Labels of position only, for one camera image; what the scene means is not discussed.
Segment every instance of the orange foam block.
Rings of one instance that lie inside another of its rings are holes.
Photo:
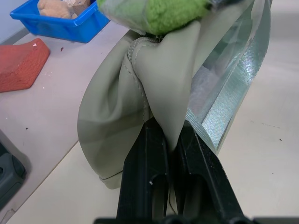
[[[20,45],[0,45],[0,92],[30,88],[49,54],[39,38]]]

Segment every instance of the table surface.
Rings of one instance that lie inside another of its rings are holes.
[[[39,36],[51,54],[32,87],[0,93],[0,141],[28,171],[22,188],[0,211],[0,220],[7,210],[23,204],[77,143],[84,92],[127,30],[110,22],[88,44]],[[16,44],[35,38],[28,34]]]

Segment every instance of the green fuzzy material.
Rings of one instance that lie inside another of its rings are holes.
[[[206,15],[208,2],[209,0],[97,0],[100,11],[111,20],[154,35],[167,34]]]

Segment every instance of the blue tray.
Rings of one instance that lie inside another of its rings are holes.
[[[35,35],[87,43],[109,22],[99,12],[96,1],[75,19],[40,15],[37,3],[38,0],[29,0],[10,13]]]

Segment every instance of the drawstring bag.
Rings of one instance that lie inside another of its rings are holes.
[[[155,117],[174,149],[187,119],[218,154],[266,54],[269,0],[243,0],[164,37],[128,31],[90,81],[78,136],[93,170],[120,187],[124,160]]]

